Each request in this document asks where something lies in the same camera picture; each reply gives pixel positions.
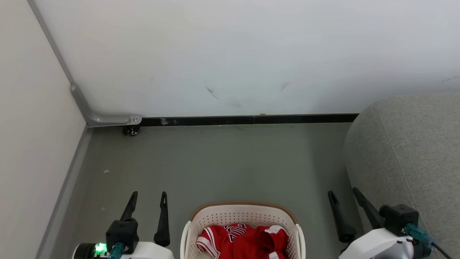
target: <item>laundry basket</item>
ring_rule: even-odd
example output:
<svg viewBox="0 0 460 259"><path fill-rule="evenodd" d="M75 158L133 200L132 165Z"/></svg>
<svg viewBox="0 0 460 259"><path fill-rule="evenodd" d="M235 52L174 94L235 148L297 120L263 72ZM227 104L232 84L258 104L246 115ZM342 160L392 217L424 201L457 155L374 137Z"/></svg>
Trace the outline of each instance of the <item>laundry basket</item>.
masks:
<svg viewBox="0 0 460 259"><path fill-rule="evenodd" d="M289 235L288 259L305 259L304 233L295 216L276 204L248 201L215 202L198 208L182 232L180 259L198 258L201 252L195 243L203 228L231 223L243 223L251 227L280 225Z"/></svg>

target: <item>green led light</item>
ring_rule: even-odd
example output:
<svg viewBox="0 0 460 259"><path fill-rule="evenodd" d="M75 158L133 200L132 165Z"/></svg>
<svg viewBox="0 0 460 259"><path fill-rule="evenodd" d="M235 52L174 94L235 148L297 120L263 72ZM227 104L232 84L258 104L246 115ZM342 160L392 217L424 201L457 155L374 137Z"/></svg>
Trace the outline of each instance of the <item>green led light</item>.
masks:
<svg viewBox="0 0 460 259"><path fill-rule="evenodd" d="M107 244L104 244L104 243L96 244L95 252L96 254L104 255L105 252L107 252Z"/></svg>

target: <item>cable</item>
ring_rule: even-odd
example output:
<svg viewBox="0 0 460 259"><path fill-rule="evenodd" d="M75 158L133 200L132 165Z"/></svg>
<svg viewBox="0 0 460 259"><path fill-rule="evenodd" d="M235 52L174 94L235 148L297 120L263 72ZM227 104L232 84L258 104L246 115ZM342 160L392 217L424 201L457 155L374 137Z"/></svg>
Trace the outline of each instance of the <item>cable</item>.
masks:
<svg viewBox="0 0 460 259"><path fill-rule="evenodd" d="M440 251L447 259L452 259L444 250L442 250L437 244L434 242L431 243L438 251Z"/></svg>

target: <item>gray fabric upholstery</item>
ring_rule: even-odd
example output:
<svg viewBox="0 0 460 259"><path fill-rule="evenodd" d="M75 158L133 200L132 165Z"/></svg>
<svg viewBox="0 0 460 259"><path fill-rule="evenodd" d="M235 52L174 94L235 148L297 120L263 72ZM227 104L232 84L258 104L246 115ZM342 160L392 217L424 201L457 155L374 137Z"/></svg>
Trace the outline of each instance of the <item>gray fabric upholstery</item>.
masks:
<svg viewBox="0 0 460 259"><path fill-rule="evenodd" d="M419 226L460 258L460 94L405 95L378 101L348 132L351 185L377 210L406 204ZM364 211L361 221L371 230ZM444 258L436 252L430 258Z"/></svg>

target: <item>scuff mark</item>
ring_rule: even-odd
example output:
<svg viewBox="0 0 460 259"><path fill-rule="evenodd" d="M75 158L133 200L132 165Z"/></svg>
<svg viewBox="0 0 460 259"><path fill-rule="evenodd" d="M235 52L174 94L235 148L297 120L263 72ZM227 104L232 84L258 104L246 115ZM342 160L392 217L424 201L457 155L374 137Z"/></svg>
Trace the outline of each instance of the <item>scuff mark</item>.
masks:
<svg viewBox="0 0 460 259"><path fill-rule="evenodd" d="M214 92L211 89L209 89L209 87L206 86L206 89L209 91L209 93L211 93L214 97L218 99L218 97L214 94Z"/></svg>
<svg viewBox="0 0 460 259"><path fill-rule="evenodd" d="M238 130L241 130L241 131L244 131L243 128L239 127L239 126L232 126L232 128L235 128L235 129L238 129Z"/></svg>
<svg viewBox="0 0 460 259"><path fill-rule="evenodd" d="M448 83L449 81L456 80L456 79L460 79L460 75L456 75L454 77L448 77L448 78L443 79L443 81L441 82L441 85Z"/></svg>
<svg viewBox="0 0 460 259"><path fill-rule="evenodd" d="M280 92L282 92L287 86L288 86L289 82L286 82L280 89Z"/></svg>
<svg viewBox="0 0 460 259"><path fill-rule="evenodd" d="M232 102L232 103L229 103L229 105L235 108L241 108L241 104L239 102Z"/></svg>

